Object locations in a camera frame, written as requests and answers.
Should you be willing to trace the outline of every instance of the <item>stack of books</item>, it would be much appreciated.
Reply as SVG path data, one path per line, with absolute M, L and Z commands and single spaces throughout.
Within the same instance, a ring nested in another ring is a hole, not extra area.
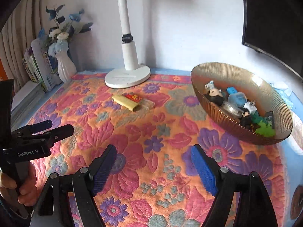
M 31 42 L 22 63 L 31 81 L 41 84 L 45 92 L 51 91 L 62 82 L 58 74 L 57 60 L 42 49 L 40 39 Z
M 39 83 L 28 81 L 21 90 L 19 90 L 13 99 L 11 113 L 11 130 L 19 127 L 28 115 L 28 110 L 33 108 L 45 95 L 42 86 Z

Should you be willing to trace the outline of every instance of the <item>human hand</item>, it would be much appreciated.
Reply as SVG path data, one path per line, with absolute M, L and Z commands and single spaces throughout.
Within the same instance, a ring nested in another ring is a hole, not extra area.
M 20 195 L 18 201 L 26 206 L 33 206 L 38 198 L 38 190 L 36 187 L 36 169 L 32 163 L 29 164 L 28 177 L 20 187 Z M 16 182 L 5 173 L 0 173 L 0 194 L 9 203 L 11 198 L 7 189 L 15 189 Z

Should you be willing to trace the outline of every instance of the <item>lamp base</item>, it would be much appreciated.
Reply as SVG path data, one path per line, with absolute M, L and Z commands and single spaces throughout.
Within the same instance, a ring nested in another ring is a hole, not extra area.
M 151 70 L 144 65 L 132 71 L 114 69 L 105 76 L 105 84 L 110 88 L 123 89 L 143 83 L 150 75 Z

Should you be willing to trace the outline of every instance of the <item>white desk lamp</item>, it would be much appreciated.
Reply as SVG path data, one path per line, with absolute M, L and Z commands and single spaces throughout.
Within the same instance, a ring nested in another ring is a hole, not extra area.
M 122 27 L 122 53 L 125 69 L 114 69 L 105 76 L 108 87 L 121 89 L 132 87 L 146 81 L 151 75 L 148 66 L 139 65 L 136 45 L 129 25 L 127 0 L 118 0 Z

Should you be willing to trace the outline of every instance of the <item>white flower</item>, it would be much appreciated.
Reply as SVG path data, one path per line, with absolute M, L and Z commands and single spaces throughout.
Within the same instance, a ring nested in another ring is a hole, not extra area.
M 55 30 L 51 31 L 51 33 L 49 34 L 49 37 L 51 37 L 52 39 L 54 39 L 55 36 L 56 36 L 57 34 L 59 34 L 60 32 L 61 32 L 60 29 L 55 29 Z
M 61 32 L 57 38 L 58 38 L 58 40 L 66 40 L 68 37 L 69 37 L 68 32 Z

